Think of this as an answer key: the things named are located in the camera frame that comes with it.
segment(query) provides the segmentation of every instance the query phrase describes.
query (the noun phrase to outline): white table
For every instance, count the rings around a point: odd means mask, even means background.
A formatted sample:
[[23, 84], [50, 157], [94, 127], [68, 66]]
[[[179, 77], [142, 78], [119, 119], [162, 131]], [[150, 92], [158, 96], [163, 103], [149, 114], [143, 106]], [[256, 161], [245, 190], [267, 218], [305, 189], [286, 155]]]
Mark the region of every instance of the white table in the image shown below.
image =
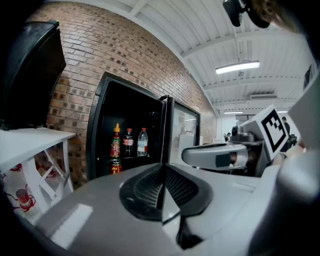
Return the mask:
[[[68, 139], [76, 134], [71, 132], [52, 130], [47, 128], [27, 128], [4, 131], [0, 130], [0, 173], [4, 174], [18, 164], [22, 164], [25, 180], [31, 189], [33, 196], [40, 207], [41, 213], [45, 213], [52, 205], [59, 202], [68, 183], [70, 192], [73, 186], [70, 178], [68, 159]], [[48, 148], [63, 143], [63, 159], [65, 172], [61, 170], [57, 162], [48, 153]], [[36, 169], [34, 155], [45, 151], [52, 166], [41, 176]], [[62, 181], [54, 191], [45, 181], [48, 174], [55, 169]], [[51, 202], [45, 199], [41, 188], [49, 195]]]

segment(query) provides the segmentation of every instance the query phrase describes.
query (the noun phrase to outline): sauce bottle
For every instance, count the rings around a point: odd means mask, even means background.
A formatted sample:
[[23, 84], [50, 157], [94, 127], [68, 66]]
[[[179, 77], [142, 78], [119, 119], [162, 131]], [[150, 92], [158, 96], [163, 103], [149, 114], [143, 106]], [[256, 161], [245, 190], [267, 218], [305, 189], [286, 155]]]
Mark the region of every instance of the sauce bottle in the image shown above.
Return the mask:
[[132, 147], [134, 144], [134, 137], [131, 135], [132, 129], [128, 128], [126, 129], [126, 135], [123, 139], [123, 145], [124, 145], [124, 157], [132, 157]]
[[120, 156], [120, 143], [121, 138], [119, 136], [120, 128], [119, 124], [117, 123], [115, 128], [113, 129], [113, 136], [111, 139], [111, 149], [110, 149], [110, 157], [118, 158]]

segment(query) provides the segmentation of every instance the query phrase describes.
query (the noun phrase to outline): ketchup bottle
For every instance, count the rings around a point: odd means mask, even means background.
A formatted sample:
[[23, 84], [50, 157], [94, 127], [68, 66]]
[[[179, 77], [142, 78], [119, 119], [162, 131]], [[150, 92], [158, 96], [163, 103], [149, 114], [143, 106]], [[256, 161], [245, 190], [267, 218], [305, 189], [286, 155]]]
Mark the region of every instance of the ketchup bottle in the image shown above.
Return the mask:
[[120, 156], [120, 144], [121, 138], [119, 136], [120, 128], [119, 124], [117, 123], [115, 128], [113, 129], [113, 136], [111, 139], [111, 149], [110, 149], [110, 157], [118, 158]]

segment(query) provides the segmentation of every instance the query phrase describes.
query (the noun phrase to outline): can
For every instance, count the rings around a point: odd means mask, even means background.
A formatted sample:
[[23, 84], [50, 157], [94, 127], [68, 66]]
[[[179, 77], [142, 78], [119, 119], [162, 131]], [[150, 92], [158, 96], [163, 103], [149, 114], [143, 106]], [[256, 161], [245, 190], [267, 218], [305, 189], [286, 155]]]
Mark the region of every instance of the can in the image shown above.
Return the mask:
[[110, 174], [117, 174], [122, 172], [122, 164], [119, 159], [113, 159], [110, 162]]

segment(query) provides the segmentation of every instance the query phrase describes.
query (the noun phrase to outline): bottle label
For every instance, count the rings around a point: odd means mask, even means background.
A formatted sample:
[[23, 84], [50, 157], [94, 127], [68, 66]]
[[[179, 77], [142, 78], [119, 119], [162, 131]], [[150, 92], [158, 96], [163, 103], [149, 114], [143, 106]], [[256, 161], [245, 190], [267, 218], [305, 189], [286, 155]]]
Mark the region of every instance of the bottle label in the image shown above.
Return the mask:
[[138, 151], [147, 152], [148, 141], [138, 141]]
[[110, 156], [114, 158], [118, 158], [120, 156], [120, 139], [113, 138], [111, 140]]
[[134, 144], [133, 139], [126, 139], [126, 138], [123, 139], [123, 145], [132, 146], [133, 144]]

